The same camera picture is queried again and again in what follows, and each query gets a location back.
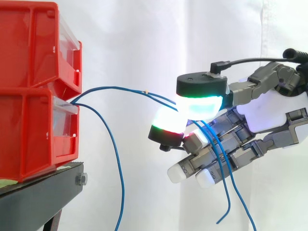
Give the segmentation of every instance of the red plastic bin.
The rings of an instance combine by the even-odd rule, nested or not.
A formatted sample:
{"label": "red plastic bin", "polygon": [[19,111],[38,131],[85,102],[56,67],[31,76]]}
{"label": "red plastic bin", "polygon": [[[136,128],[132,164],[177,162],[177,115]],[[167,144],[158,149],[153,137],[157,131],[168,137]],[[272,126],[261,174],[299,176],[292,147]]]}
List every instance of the red plastic bin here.
{"label": "red plastic bin", "polygon": [[81,43],[53,2],[0,1],[0,87],[81,93]]}
{"label": "red plastic bin", "polygon": [[78,157],[79,108],[49,89],[0,89],[0,179],[22,182]]}

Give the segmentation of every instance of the bolt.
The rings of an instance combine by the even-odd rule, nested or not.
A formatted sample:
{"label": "bolt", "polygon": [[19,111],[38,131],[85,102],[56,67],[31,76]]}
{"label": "bolt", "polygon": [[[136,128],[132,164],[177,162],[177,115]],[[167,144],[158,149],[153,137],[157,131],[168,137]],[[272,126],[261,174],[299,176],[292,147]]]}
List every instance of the bolt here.
{"label": "bolt", "polygon": [[78,176],[78,185],[82,186],[82,185],[86,185],[88,182],[88,175],[87,173],[80,173]]}

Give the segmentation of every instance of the nut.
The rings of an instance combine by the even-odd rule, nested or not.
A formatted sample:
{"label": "nut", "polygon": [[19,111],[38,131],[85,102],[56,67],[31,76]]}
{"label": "nut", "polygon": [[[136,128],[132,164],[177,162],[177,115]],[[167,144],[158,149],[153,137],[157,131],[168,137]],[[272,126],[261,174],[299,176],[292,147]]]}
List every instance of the nut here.
{"label": "nut", "polygon": [[87,173],[81,173],[79,175],[79,185],[86,185],[88,182],[88,175]]}

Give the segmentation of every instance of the white backdrop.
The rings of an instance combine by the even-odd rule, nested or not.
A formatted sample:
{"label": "white backdrop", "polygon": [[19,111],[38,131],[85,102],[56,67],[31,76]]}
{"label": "white backdrop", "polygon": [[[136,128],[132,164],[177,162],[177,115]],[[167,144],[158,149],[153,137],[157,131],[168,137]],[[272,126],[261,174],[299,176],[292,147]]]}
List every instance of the white backdrop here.
{"label": "white backdrop", "polygon": [[[83,90],[97,86],[148,89],[174,99],[178,75],[206,71],[211,62],[281,57],[308,51],[308,3],[301,0],[58,0],[83,42]],[[259,63],[224,72],[229,82]],[[126,198],[121,231],[252,230],[228,178],[231,212],[220,183],[207,191],[189,178],[172,184],[167,169],[183,158],[147,139],[157,103],[107,90],[80,102],[96,108],[118,145]],[[99,118],[81,109],[80,158],[89,175],[83,192],[62,212],[59,231],[112,231],[121,185],[111,140]],[[257,230],[308,230],[308,141],[271,151],[234,174]]]}

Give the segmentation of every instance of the blue wire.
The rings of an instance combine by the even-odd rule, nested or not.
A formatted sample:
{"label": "blue wire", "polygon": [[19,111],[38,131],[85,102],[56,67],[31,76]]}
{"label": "blue wire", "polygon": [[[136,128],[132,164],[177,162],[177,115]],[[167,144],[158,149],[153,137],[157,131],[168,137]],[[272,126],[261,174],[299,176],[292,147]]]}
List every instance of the blue wire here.
{"label": "blue wire", "polygon": [[172,101],[172,100],[170,100],[170,99],[168,99],[168,98],[166,98],[166,97],[164,97],[164,96],[157,95],[157,94],[150,93],[150,92],[149,92],[148,94],[149,94],[149,95],[152,95],[152,96],[155,96],[155,97],[157,97],[157,98],[161,98],[161,99],[163,99],[163,100],[168,101],[169,103],[172,103],[172,104],[176,105],[176,103],[175,103],[174,101]]}
{"label": "blue wire", "polygon": [[[163,99],[163,100],[166,100],[166,101],[168,101],[168,102],[170,102],[170,103],[172,103],[172,104],[176,104],[174,101],[172,101],[172,100],[170,100],[170,99],[168,99],[168,98],[166,98],[166,97],[164,97],[164,96],[161,96],[161,95],[158,95],[158,94],[154,94],[154,93],[150,93],[150,92],[146,94],[146,93],[144,93],[144,91],[141,91],[141,90],[132,90],[132,89],[128,89],[128,88],[114,87],[114,86],[113,86],[113,87],[97,87],[97,88],[89,89],[89,90],[85,91],[84,93],[82,93],[81,95],[79,95],[78,97],[76,97],[76,98],[71,102],[71,104],[76,104],[76,105],[78,105],[76,102],[77,102],[81,97],[83,97],[83,96],[85,96],[85,95],[87,95],[87,94],[89,94],[89,93],[91,93],[91,92],[97,91],[97,90],[106,90],[106,89],[124,90],[124,91],[133,92],[133,93],[136,93],[136,94],[144,95],[144,96],[149,97],[150,99],[152,99],[152,100],[154,100],[154,101],[156,101],[156,102],[158,102],[158,103],[160,103],[160,104],[162,104],[162,105],[164,105],[164,106],[167,106],[167,107],[169,107],[169,108],[171,108],[171,109],[177,111],[176,108],[170,106],[169,104],[166,104],[166,103],[164,103],[164,102],[162,102],[162,101],[160,101],[160,100],[158,100],[158,99],[152,97],[152,96],[155,96],[155,97],[157,97],[157,98],[161,98],[161,99]],[[206,133],[205,130],[202,130],[202,132],[205,134],[205,136],[208,136],[208,134]],[[226,185],[226,183],[225,183],[225,178],[224,178],[223,169],[220,168],[220,171],[221,171],[221,175],[223,176],[224,187],[225,187],[226,196],[227,196],[227,199],[228,199],[228,210],[227,210],[226,214],[223,215],[221,219],[219,219],[219,221],[217,222],[217,224],[219,224],[219,223],[226,217],[226,215],[229,213],[229,210],[230,210],[230,207],[231,207],[230,197],[229,197],[227,185]]]}
{"label": "blue wire", "polygon": [[146,93],[144,93],[144,92],[141,91],[141,90],[132,90],[132,89],[128,89],[128,88],[114,87],[114,86],[113,86],[113,87],[98,87],[98,88],[89,89],[89,90],[85,91],[84,93],[82,93],[81,95],[79,95],[78,97],[76,97],[75,99],[73,99],[73,100],[71,101],[71,104],[76,103],[81,97],[83,97],[83,96],[85,96],[85,95],[87,95],[87,94],[89,94],[89,93],[91,93],[91,92],[94,92],[94,91],[97,91],[97,90],[106,90],[106,89],[124,90],[124,91],[133,92],[133,93],[136,93],[136,94],[144,95],[144,96],[146,96],[146,97],[148,97],[148,98],[150,98],[150,99],[152,99],[152,100],[154,100],[154,101],[156,101],[156,102],[158,102],[158,103],[160,103],[160,104],[162,104],[162,105],[164,105],[164,106],[166,106],[166,107],[169,107],[169,108],[171,108],[171,109],[177,111],[177,109],[176,109],[175,107],[172,107],[172,106],[170,106],[169,104],[164,103],[164,102],[162,102],[162,101],[160,101],[160,100],[154,98],[152,95],[155,95],[155,96],[158,97],[158,98],[167,100],[167,101],[169,101],[169,102],[175,104],[175,102],[173,102],[173,101],[167,99],[166,97],[158,96],[158,95],[153,94],[153,93],[151,93],[152,95],[146,94]]}
{"label": "blue wire", "polygon": [[219,164],[219,167],[220,167],[220,171],[221,171],[221,177],[222,177],[222,181],[223,181],[223,186],[225,187],[225,191],[226,191],[226,195],[227,195],[227,199],[228,199],[228,210],[227,212],[225,213],[225,215],[223,215],[217,222],[216,224],[219,224],[229,213],[230,211],[230,208],[231,208],[231,201],[230,201],[230,197],[229,197],[229,193],[228,193],[228,188],[227,188],[227,184],[226,184],[226,179],[225,179],[225,174],[223,173],[223,169],[222,169],[222,164],[221,164],[221,160],[220,160],[220,157],[219,157],[219,154],[218,154],[218,151],[215,147],[215,144],[213,142],[213,140],[211,139],[211,137],[207,134],[207,132],[205,131],[205,129],[203,127],[201,127],[196,121],[193,121],[192,122],[203,132],[203,134],[206,136],[207,140],[210,141],[211,145],[212,145],[212,148],[216,154],[216,157],[217,157],[217,161],[218,161],[218,164]]}
{"label": "blue wire", "polygon": [[120,226],[120,223],[121,223],[121,219],[122,219],[122,216],[123,216],[123,210],[124,210],[124,199],[125,199],[125,188],[124,188],[124,179],[123,179],[123,174],[122,174],[122,168],[121,168],[121,164],[120,164],[120,157],[119,157],[119,153],[117,151],[117,147],[116,147],[116,142],[115,142],[115,139],[114,139],[114,136],[112,135],[112,132],[110,130],[110,128],[108,127],[106,121],[104,120],[104,118],[101,116],[101,114],[96,111],[94,108],[86,105],[86,104],[82,104],[82,103],[72,103],[74,105],[78,105],[78,106],[82,106],[82,107],[86,107],[90,110],[92,110],[96,115],[98,115],[98,117],[102,120],[102,122],[105,124],[107,130],[108,130],[108,133],[110,135],[110,138],[112,140],[112,144],[114,145],[114,149],[115,149],[115,155],[116,155],[116,161],[117,161],[117,167],[119,169],[119,174],[120,174],[120,179],[121,179],[121,187],[122,187],[122,201],[121,201],[121,210],[120,210],[120,215],[119,215],[119,218],[117,220],[117,223],[116,223],[116,227],[115,227],[115,231],[118,230],[119,226]]}
{"label": "blue wire", "polygon": [[228,159],[228,157],[227,157],[227,154],[226,154],[225,150],[223,149],[223,147],[222,147],[222,145],[221,145],[221,143],[220,143],[220,140],[218,139],[218,137],[217,137],[216,133],[213,131],[213,129],[212,129],[206,122],[204,122],[204,121],[201,121],[201,122],[207,127],[207,129],[210,131],[210,133],[212,134],[212,136],[216,139],[216,141],[217,141],[217,143],[218,143],[218,145],[219,145],[219,147],[220,147],[220,149],[221,149],[221,151],[222,151],[222,153],[223,153],[223,156],[224,156],[225,159],[226,159],[227,166],[228,166],[228,169],[229,169],[229,172],[230,172],[230,177],[231,177],[231,181],[232,181],[234,190],[236,191],[236,194],[238,195],[238,197],[240,198],[240,200],[241,200],[241,202],[242,202],[242,204],[243,204],[243,207],[244,207],[244,209],[245,209],[245,211],[246,211],[246,213],[247,213],[247,216],[249,217],[249,220],[250,220],[250,222],[251,222],[251,224],[252,224],[252,226],[253,226],[253,228],[254,228],[254,231],[257,231],[256,226],[255,226],[255,223],[254,223],[254,220],[253,220],[252,217],[250,216],[250,213],[249,213],[249,211],[248,211],[248,208],[247,208],[247,206],[246,206],[244,200],[242,199],[242,196],[241,196],[240,192],[238,191],[238,189],[237,189],[237,187],[236,187],[236,185],[235,185],[235,181],[234,181],[234,178],[233,178],[233,174],[232,174],[232,169],[231,169],[231,166],[230,166],[230,162],[229,162],[229,159]]}

